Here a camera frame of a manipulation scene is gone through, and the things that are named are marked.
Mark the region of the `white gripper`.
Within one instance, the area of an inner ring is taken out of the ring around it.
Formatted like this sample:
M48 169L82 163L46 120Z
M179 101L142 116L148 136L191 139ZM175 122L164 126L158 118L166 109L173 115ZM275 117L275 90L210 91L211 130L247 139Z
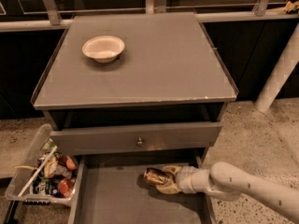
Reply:
M170 175L176 176L176 183L168 182L163 185L157 185L156 189L163 194L173 195L183 192L185 194L195 194L196 191L192 186L192 173L195 170L192 166L176 166L167 165L162 168L162 171Z

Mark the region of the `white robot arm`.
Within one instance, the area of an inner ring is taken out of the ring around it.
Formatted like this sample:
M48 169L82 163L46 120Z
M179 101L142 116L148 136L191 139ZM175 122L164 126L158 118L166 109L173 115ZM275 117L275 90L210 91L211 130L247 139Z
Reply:
M256 101L264 112L273 103L292 70L299 62L299 27L292 33L270 78ZM165 166L158 175L156 189L164 194L206 195L234 201L245 193L293 222L299 221L299 191L250 175L227 162L216 162L208 169L191 166Z

